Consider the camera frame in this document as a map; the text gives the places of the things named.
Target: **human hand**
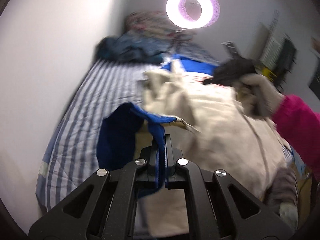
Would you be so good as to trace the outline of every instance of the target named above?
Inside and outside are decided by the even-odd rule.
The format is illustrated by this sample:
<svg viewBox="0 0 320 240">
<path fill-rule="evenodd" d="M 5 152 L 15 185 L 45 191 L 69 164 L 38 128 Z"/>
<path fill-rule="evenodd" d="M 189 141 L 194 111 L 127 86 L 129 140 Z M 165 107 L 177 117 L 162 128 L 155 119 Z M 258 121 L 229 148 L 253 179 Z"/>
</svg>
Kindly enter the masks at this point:
<svg viewBox="0 0 320 240">
<path fill-rule="evenodd" d="M 278 107 L 283 101 L 284 96 L 276 90 L 276 88 L 265 76 L 259 74 L 247 74 L 242 76 L 240 81 L 245 85 L 258 86 L 260 88 L 267 108 L 268 117 L 272 116 L 278 110 Z M 252 111 L 257 103 L 257 100 L 257 97 L 252 94 L 244 97 L 243 100 L 241 100 L 245 114 L 252 115 Z"/>
</svg>

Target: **cable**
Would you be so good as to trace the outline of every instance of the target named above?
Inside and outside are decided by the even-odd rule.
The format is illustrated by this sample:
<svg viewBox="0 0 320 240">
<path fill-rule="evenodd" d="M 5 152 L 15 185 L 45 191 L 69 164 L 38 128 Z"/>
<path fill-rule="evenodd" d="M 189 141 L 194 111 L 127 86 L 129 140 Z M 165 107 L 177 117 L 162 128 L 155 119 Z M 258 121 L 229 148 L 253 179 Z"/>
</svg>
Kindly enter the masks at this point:
<svg viewBox="0 0 320 240">
<path fill-rule="evenodd" d="M 265 151 L 263 149 L 261 138 L 257 134 L 256 130 L 253 128 L 252 124 L 250 124 L 250 122 L 247 120 L 245 114 L 241 111 L 241 109 L 239 109 L 239 105 L 235 101 L 233 101 L 233 103 L 235 104 L 236 109 L 242 115 L 243 119 L 247 122 L 247 124 L 249 125 L 250 129 L 252 130 L 252 132 L 254 133 L 254 135 L 257 138 L 257 141 L 258 141 L 258 144 L 259 144 L 259 148 L 260 148 L 260 152 L 261 152 L 261 156 L 262 156 L 262 159 L 263 159 L 263 164 L 264 164 L 264 167 L 266 169 L 266 185 L 265 185 L 265 187 L 267 188 L 268 185 L 269 185 L 269 181 L 270 181 L 270 172 L 269 172 L 269 167 L 268 167 L 268 163 L 267 163 L 267 159 L 266 159 L 266 153 L 265 153 Z"/>
</svg>

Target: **blue fabric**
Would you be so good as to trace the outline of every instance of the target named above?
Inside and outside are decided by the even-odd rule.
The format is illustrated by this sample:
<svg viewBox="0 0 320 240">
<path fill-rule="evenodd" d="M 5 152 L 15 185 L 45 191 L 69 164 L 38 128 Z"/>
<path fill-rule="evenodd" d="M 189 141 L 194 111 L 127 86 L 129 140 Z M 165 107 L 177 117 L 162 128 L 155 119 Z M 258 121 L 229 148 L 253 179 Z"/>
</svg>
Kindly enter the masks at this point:
<svg viewBox="0 0 320 240">
<path fill-rule="evenodd" d="M 132 103 L 119 106 L 108 118 L 102 121 L 98 144 L 97 159 L 100 168 L 109 171 L 121 169 L 133 160 L 135 133 L 143 120 L 148 121 L 148 130 L 156 140 L 159 152 L 156 164 L 156 188 L 164 181 L 164 127 L 161 123 L 177 120 L 175 117 L 148 113 Z"/>
<path fill-rule="evenodd" d="M 220 62 L 215 59 L 207 50 L 194 42 L 181 42 L 176 51 L 176 54 L 187 57 L 189 59 L 209 63 L 211 65 L 220 65 Z"/>
<path fill-rule="evenodd" d="M 197 72 L 197 73 L 204 73 L 208 75 L 212 75 L 214 69 L 218 65 L 212 65 L 209 63 L 199 62 L 192 60 L 190 58 L 184 57 L 179 54 L 175 54 L 172 57 L 173 59 L 180 59 L 184 69 L 186 72 Z M 171 70 L 171 63 L 168 63 L 167 65 L 164 65 L 162 69 Z"/>
<path fill-rule="evenodd" d="M 291 150 L 292 150 L 292 154 L 293 154 L 293 159 L 294 159 L 294 164 L 297 167 L 297 171 L 300 175 L 300 178 L 303 178 L 305 169 L 306 169 L 306 165 L 303 162 L 303 160 L 301 159 L 300 155 L 296 152 L 296 150 L 291 146 Z"/>
<path fill-rule="evenodd" d="M 156 38 L 133 36 L 125 33 L 120 38 L 104 38 L 97 51 L 97 57 L 118 62 L 162 63 L 162 53 L 170 49 L 169 41 Z"/>
<path fill-rule="evenodd" d="M 52 137 L 49 141 L 49 144 L 47 146 L 47 149 L 44 153 L 44 156 L 42 158 L 42 162 L 47 163 L 48 165 L 49 165 L 49 162 L 51 159 L 51 153 L 53 151 L 54 144 L 56 142 L 56 139 L 57 139 L 57 136 L 59 134 L 61 127 L 62 127 L 62 121 L 59 123 L 54 134 L 52 135 Z M 45 206 L 45 183 L 46 183 L 47 175 L 44 177 L 42 174 L 38 174 L 37 186 L 36 186 L 36 196 L 38 198 L 39 203 L 42 204 L 43 206 Z"/>
</svg>

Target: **blue striped comforter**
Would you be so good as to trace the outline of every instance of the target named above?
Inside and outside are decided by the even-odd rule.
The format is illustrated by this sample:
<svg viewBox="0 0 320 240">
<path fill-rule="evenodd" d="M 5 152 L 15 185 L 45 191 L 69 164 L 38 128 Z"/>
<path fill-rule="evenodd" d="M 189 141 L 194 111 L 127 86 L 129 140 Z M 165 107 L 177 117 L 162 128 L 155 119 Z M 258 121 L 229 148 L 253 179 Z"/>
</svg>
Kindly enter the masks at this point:
<svg viewBox="0 0 320 240">
<path fill-rule="evenodd" d="M 99 166 L 96 145 L 102 120 L 119 105 L 141 105 L 142 63 L 98 61 L 87 74 L 53 135 L 39 171 L 36 195 L 49 210 Z"/>
</svg>

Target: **beige cloth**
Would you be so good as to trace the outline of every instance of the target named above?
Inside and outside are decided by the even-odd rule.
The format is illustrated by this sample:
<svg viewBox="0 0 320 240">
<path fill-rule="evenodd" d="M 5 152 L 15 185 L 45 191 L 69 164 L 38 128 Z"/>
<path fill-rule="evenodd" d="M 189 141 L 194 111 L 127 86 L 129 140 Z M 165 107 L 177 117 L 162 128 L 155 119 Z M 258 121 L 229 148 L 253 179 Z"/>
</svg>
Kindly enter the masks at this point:
<svg viewBox="0 0 320 240">
<path fill-rule="evenodd" d="M 172 62 L 172 72 L 156 69 L 145 74 L 149 82 L 144 109 L 179 116 L 199 131 L 166 128 L 173 146 L 202 169 L 226 170 L 256 197 L 261 197 L 277 169 L 286 166 L 282 149 L 286 142 L 273 122 L 244 116 L 233 88 L 202 85 L 190 78 L 192 73 L 181 71 L 179 60 Z M 153 237 L 188 233 L 183 190 L 163 188 L 147 196 L 145 204 Z"/>
</svg>

